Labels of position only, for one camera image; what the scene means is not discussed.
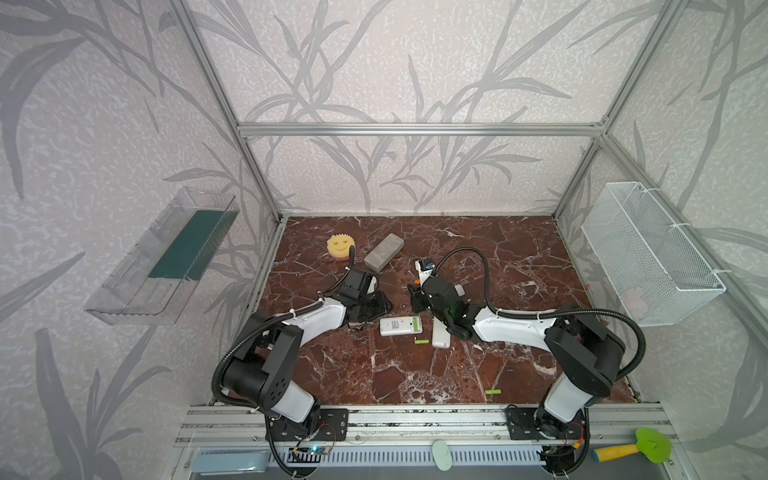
leaf pattern wallpaper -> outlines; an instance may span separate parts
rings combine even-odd
[[[275,223],[167,4],[9,0],[0,32],[0,478],[156,478]],[[87,314],[182,186],[241,212],[181,318]]]
[[[715,252],[768,306],[768,2],[689,2],[611,130]],[[593,300],[615,293],[581,223],[606,181],[598,157],[560,220]],[[675,326],[646,330],[633,380],[664,403],[702,479],[763,478],[768,355],[722,299]]]
[[[189,4],[241,123],[599,121],[661,7],[626,0]],[[564,189],[587,142],[250,139],[280,207],[295,214],[550,214],[551,192]]]

smiley face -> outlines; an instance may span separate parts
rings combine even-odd
[[[340,233],[328,239],[328,253],[335,259],[346,259],[349,258],[349,248],[354,245],[355,239],[345,233]]]

green shovel blade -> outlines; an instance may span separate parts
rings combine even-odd
[[[663,463],[670,458],[672,442],[667,436],[654,429],[637,429],[637,449],[653,463]]]

brown marble surface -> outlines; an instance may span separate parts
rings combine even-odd
[[[391,316],[410,315],[406,285],[418,277],[413,262],[435,262],[456,247],[473,246],[491,267],[496,306],[544,310],[589,300],[551,218],[548,217],[298,217],[288,225],[260,303],[281,313],[318,298],[332,286],[345,263],[327,253],[335,233],[351,235],[362,259],[389,233],[405,240],[401,252],[378,275],[379,289],[395,306]],[[457,253],[440,270],[461,283],[472,301],[482,301],[482,264]],[[432,316],[422,313],[432,338]],[[363,330],[343,327],[302,347],[294,381],[326,405],[371,403],[538,403],[558,374],[552,356],[515,344],[472,343],[451,338],[450,349],[415,344],[414,336],[382,337],[379,324]],[[501,395],[487,396],[486,389]],[[625,381],[611,402],[633,402]]]

toy shovel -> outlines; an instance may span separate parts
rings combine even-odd
[[[617,445],[604,449],[595,449],[592,452],[598,462],[607,462],[616,458],[626,457],[633,453],[642,452],[653,463],[662,463],[670,458],[672,442],[667,436],[654,429],[637,429],[635,432],[637,443],[635,445]]]

